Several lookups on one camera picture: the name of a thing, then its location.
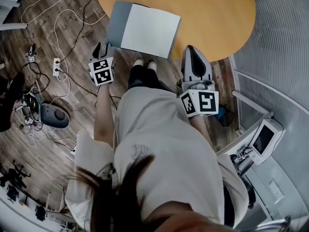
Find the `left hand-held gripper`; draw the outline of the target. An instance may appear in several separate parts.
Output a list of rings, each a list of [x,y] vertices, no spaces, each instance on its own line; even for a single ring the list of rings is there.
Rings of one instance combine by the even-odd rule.
[[[97,60],[88,64],[90,68],[90,75],[93,78],[96,86],[108,84],[114,79],[115,63],[112,56],[112,43],[106,44],[103,59],[99,59],[99,52],[101,49],[101,42],[98,42],[92,49],[91,59]]]

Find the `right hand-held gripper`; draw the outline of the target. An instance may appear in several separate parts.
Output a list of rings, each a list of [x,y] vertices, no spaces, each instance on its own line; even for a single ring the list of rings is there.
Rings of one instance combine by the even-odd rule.
[[[182,59],[182,94],[179,95],[188,117],[218,114],[219,92],[215,90],[211,64],[192,45],[188,45]]]

